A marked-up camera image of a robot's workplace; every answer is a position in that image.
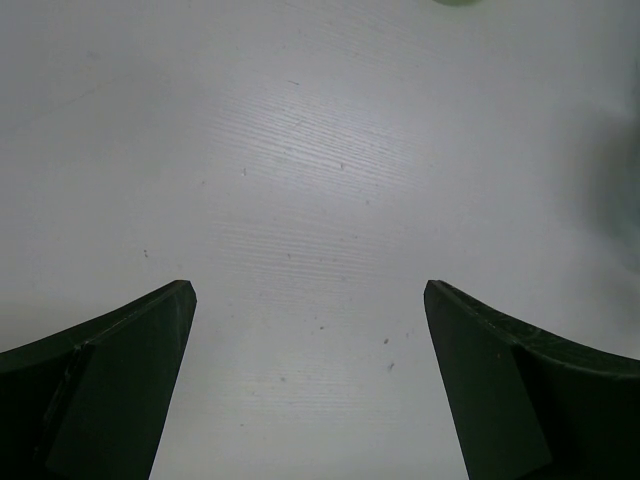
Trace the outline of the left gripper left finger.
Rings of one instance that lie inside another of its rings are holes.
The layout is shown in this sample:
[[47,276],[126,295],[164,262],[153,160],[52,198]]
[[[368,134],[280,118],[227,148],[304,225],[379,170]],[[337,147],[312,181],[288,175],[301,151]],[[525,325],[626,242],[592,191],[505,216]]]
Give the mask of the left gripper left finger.
[[196,304],[176,280],[2,353],[2,478],[149,478]]

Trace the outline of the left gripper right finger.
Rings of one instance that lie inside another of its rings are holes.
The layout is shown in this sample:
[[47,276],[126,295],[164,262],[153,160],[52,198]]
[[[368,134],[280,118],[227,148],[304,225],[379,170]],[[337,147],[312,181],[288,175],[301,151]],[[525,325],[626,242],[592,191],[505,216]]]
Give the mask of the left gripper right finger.
[[471,479],[636,479],[639,363],[431,280],[427,324]]

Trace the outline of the green plate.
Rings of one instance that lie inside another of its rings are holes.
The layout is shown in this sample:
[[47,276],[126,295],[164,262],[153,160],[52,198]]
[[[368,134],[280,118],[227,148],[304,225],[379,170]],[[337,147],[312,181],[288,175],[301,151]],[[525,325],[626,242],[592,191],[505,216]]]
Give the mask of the green plate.
[[479,0],[434,0],[434,2],[451,8],[463,8],[477,4]]

